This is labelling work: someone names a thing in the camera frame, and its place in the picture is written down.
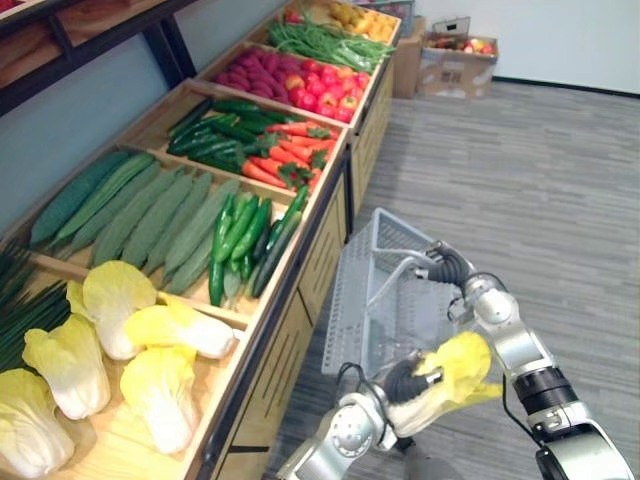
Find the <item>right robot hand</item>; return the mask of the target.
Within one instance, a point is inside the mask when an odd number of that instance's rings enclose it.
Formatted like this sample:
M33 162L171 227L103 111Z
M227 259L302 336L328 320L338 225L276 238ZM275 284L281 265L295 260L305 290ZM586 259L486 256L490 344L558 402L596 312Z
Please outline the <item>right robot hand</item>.
M442 240L432 242L425 255L432 263L427 268L417 268L414 275L419 279L454 285L464 298L466 282L476 272L475 266L459 250Z

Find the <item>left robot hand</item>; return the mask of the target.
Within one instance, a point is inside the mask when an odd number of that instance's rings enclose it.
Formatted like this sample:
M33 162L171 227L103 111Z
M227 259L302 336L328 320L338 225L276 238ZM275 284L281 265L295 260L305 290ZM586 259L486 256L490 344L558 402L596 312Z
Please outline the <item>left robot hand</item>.
M422 359L422 351L414 350L387 372L383 390L391 405L409 402L443 381L441 366L428 369L424 374L417 373Z

